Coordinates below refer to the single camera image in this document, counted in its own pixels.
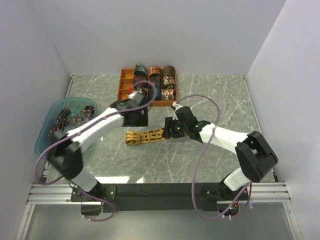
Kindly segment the yellow beetle print tie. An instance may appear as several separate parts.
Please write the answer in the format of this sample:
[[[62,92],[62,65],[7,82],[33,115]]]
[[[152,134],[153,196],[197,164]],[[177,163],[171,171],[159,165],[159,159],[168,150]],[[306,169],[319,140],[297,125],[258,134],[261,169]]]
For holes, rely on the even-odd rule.
[[[125,143],[127,145],[140,145],[164,141],[166,140],[163,137],[164,130],[164,128],[161,128],[147,132],[127,131],[125,133]]]

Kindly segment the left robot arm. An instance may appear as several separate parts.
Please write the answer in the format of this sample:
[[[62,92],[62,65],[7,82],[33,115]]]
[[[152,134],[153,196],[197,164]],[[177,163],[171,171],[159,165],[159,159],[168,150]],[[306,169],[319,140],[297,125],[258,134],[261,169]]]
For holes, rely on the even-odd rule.
[[[63,178],[82,189],[89,201],[103,199],[101,183],[84,167],[82,154],[98,139],[120,128],[126,120],[147,107],[148,98],[140,91],[133,91],[125,100],[115,101],[100,115],[84,125],[66,133],[58,130],[53,135],[53,149],[48,158]]]

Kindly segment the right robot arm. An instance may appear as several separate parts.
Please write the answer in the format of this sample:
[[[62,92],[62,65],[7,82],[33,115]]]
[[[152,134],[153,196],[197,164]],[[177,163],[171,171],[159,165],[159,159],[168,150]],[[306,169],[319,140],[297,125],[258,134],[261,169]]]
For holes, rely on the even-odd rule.
[[[258,183],[278,163],[278,157],[264,136],[258,132],[237,132],[206,120],[199,121],[188,106],[173,103],[172,117],[165,119],[163,138],[181,138],[211,144],[234,153],[239,167],[221,180],[217,189],[208,193],[217,200],[230,200],[249,183]]]

